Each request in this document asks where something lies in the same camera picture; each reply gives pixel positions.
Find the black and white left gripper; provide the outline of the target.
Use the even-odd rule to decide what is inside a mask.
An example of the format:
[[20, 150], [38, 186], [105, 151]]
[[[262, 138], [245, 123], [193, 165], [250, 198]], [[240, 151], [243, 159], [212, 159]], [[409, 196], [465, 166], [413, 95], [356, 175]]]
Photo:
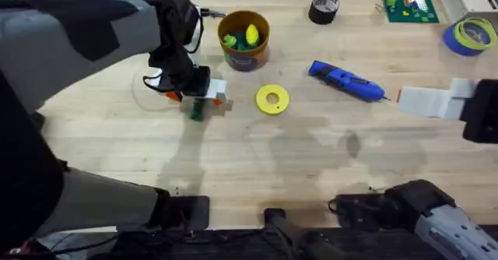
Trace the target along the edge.
[[211, 79], [208, 66], [192, 56], [204, 33], [200, 9], [191, 0], [155, 0], [152, 6], [160, 30], [160, 45], [149, 53], [149, 66], [161, 74], [148, 78], [148, 87], [170, 100], [181, 102], [181, 112], [192, 117], [224, 116], [232, 111], [227, 81]]

